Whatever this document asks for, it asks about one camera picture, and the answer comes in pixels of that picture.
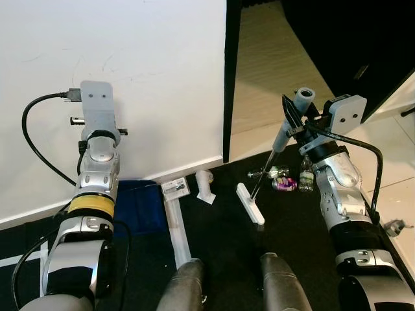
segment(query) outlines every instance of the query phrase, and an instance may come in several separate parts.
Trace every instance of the purple object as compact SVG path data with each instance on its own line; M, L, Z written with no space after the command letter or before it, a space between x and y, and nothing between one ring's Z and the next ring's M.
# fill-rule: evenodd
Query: purple object
M297 188L297 181L290 177L274 178L272 188L278 191L294 191Z

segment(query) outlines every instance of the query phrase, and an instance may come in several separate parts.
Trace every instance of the plastic bottle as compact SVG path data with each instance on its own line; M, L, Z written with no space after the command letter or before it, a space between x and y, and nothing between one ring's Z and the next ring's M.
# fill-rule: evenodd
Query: plastic bottle
M300 182L298 183L298 190L301 192L312 192L314 186L314 174L311 168L313 163L306 154L301 163Z
M263 168L259 170L254 170L248 172L249 178L258 178L262 174ZM269 179L281 177L281 176L288 176L290 174L290 168L287 165L280 165L278 167L271 167L270 171L268 172L267 176Z

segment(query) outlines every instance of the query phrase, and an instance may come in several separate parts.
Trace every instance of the white floor stripe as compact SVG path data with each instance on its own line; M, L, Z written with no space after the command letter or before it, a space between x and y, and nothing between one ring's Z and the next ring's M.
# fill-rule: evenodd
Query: white floor stripe
M26 261L39 259L41 257L42 251L34 251ZM19 259L22 257L22 255L4 258L0 260L0 267L10 266L12 264L17 264L19 262Z
M40 246L40 287L39 287L39 295L43 297L45 294L43 292L42 286L42 279L43 279L43 268L45 267L46 260L47 260L47 241Z
M165 202L164 208L166 210L167 223L169 224L174 259L176 261L176 267L179 268L191 259L179 200L175 199Z

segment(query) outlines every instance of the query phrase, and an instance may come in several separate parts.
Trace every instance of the small white object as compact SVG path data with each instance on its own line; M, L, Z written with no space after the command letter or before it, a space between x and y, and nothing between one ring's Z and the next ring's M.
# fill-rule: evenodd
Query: small white object
M39 296L43 297L45 293L43 292L43 269L46 265L46 260L48 256L49 249L47 247L47 241L40 246L40 287L39 287Z
M216 196L210 192L209 181L212 179L211 175L212 173L207 170L198 170L196 172L196 181L197 186L199 187L197 198L209 204L212 204L213 200L216 198Z
M252 222L258 225L265 224L264 216L262 216L258 206L255 204L255 201L251 199L251 195L243 183L238 183L236 193L244 205L246 212L248 213Z
M162 183L161 190L166 202L187 196L190 193L185 177Z

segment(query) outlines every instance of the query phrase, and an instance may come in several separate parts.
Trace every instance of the scratched white wall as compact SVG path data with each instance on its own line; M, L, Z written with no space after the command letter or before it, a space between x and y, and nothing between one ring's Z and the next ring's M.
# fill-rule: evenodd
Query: scratched white wall
M222 153L226 0L7 0L0 10L0 220L70 197L30 150L21 113L82 80L112 83L121 177L142 178ZM29 115L41 152L75 179L80 103Z

